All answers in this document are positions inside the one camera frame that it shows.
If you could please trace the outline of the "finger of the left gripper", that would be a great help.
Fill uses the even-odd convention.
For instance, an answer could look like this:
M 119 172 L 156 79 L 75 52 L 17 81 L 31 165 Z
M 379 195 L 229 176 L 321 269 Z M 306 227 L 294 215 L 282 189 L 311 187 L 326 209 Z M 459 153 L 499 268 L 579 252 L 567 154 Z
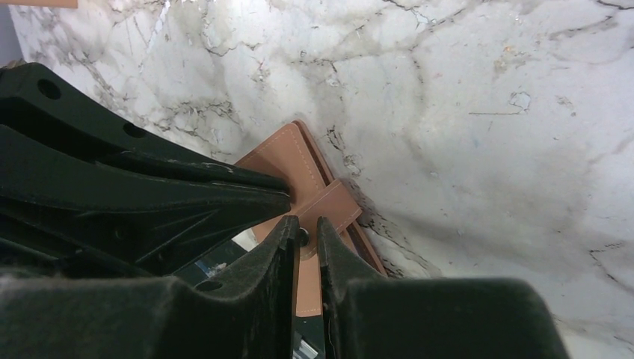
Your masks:
M 134 125 L 39 63 L 1 69 L 1 124 L 87 163 L 169 180 L 289 191 L 281 178 L 210 159 Z
M 160 141 L 157 153 L 1 128 L 1 260 L 70 277 L 165 276 L 290 208 L 281 179 Z

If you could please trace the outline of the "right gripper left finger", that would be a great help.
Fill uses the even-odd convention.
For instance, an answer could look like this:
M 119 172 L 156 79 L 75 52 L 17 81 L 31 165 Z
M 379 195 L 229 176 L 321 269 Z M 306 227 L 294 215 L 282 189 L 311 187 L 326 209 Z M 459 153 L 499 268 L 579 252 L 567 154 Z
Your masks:
M 297 217 L 199 286 L 177 277 L 1 279 L 3 358 L 290 358 Z

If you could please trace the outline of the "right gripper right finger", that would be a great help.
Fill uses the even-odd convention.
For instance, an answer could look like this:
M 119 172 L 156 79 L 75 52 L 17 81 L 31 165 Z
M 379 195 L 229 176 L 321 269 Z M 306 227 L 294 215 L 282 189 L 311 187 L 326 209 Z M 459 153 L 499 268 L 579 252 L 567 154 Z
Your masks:
M 511 278 L 394 279 L 317 222 L 328 358 L 566 358 L 544 300 Z

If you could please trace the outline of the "brown leather card holder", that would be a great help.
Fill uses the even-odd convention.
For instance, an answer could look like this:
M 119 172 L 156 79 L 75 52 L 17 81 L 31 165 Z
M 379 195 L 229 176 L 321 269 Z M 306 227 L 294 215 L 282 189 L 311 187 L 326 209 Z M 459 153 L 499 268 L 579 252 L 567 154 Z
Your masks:
M 236 162 L 239 168 L 281 178 L 290 189 L 289 214 L 298 217 L 309 241 L 300 250 L 296 316 L 321 315 L 317 222 L 326 217 L 342 242 L 375 270 L 384 266 L 357 219 L 363 210 L 332 174 L 306 124 L 294 120 Z

